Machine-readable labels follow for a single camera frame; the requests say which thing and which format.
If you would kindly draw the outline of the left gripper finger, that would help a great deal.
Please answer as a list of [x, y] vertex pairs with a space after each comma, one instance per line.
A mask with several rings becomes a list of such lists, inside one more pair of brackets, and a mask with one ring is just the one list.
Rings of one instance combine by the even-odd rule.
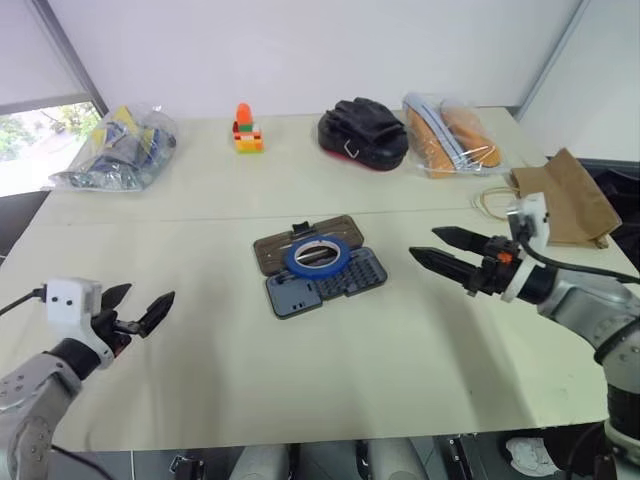
[[146, 309], [145, 314], [138, 321], [138, 335], [148, 337], [153, 330], [166, 318], [175, 300], [175, 292], [171, 291], [156, 298]]
[[101, 310], [115, 310], [131, 287], [131, 283], [124, 283], [106, 289], [101, 295]]

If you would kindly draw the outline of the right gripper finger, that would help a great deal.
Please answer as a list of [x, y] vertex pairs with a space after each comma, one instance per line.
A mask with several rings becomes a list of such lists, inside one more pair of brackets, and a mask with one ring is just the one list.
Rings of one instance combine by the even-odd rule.
[[434, 247], [410, 247], [412, 257], [425, 269], [469, 289], [476, 267]]
[[435, 227], [432, 232], [447, 245], [478, 255], [484, 254], [488, 243], [487, 236], [456, 226]]

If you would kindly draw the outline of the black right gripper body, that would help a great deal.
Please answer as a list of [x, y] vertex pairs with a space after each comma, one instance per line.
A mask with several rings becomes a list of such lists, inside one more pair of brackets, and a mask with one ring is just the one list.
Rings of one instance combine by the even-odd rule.
[[470, 251], [480, 255], [482, 261], [467, 282], [467, 293], [472, 296], [478, 292], [487, 295], [503, 293], [522, 263], [519, 243], [505, 236], [475, 234]]

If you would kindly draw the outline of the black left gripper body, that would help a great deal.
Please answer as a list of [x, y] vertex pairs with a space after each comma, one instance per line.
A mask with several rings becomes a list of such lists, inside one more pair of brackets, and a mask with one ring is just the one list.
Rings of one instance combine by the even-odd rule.
[[92, 318], [92, 329], [108, 347], [108, 352], [118, 357], [131, 343], [132, 337], [139, 334], [137, 322], [125, 322], [118, 319], [113, 309], [103, 310]]

